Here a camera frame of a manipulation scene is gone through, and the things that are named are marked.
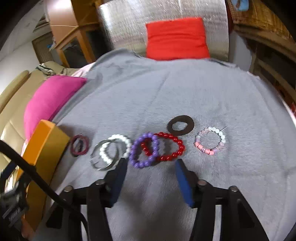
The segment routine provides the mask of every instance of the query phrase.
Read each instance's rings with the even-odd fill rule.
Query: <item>brown ring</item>
[[[175,131],[173,129],[173,124],[175,124],[176,122],[184,122],[187,124],[187,126],[185,127],[185,129],[181,130],[181,131]],[[190,116],[187,115],[179,115],[173,119],[170,120],[170,122],[167,125],[167,129],[168,132],[173,134],[174,136],[183,136],[188,134],[189,132],[191,132],[194,128],[194,121]]]

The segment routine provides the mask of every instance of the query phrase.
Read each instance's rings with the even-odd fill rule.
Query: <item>silver foil panel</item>
[[[202,17],[212,58],[228,60],[228,21],[224,0],[113,0],[97,9],[114,49],[146,55],[146,23]]]

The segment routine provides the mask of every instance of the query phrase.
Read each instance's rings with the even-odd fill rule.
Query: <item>purple beaded bracelet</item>
[[[149,156],[148,160],[138,161],[137,160],[138,159],[137,151],[138,151],[139,145],[146,138],[151,138],[152,139],[153,153],[152,153],[151,156]],[[131,152],[130,152],[130,156],[129,156],[129,161],[136,168],[149,167],[155,161],[155,159],[159,156],[158,151],[159,151],[159,140],[158,140],[158,136],[157,135],[154,135],[151,132],[144,133],[141,137],[139,137],[137,140],[135,140],[134,144],[131,146]]]

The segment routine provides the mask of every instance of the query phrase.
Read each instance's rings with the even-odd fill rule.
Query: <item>magenta cushion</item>
[[[51,121],[63,105],[85,84],[86,78],[55,75],[48,78],[29,101],[24,115],[29,140],[40,120]]]

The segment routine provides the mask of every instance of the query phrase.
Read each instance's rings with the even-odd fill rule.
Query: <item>pink and white beaded bracelet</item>
[[[201,144],[200,144],[200,138],[202,136],[204,136],[205,134],[209,133],[210,131],[217,133],[220,138],[221,141],[219,142],[219,144],[214,147],[213,149],[206,149],[204,148]],[[201,132],[198,133],[198,135],[196,136],[195,139],[195,143],[194,145],[201,150],[201,152],[207,153],[208,155],[214,155],[216,152],[218,152],[219,150],[221,150],[224,146],[224,144],[226,143],[225,140],[225,135],[223,134],[222,130],[217,129],[216,127],[211,127],[209,126],[208,128],[203,129]]]

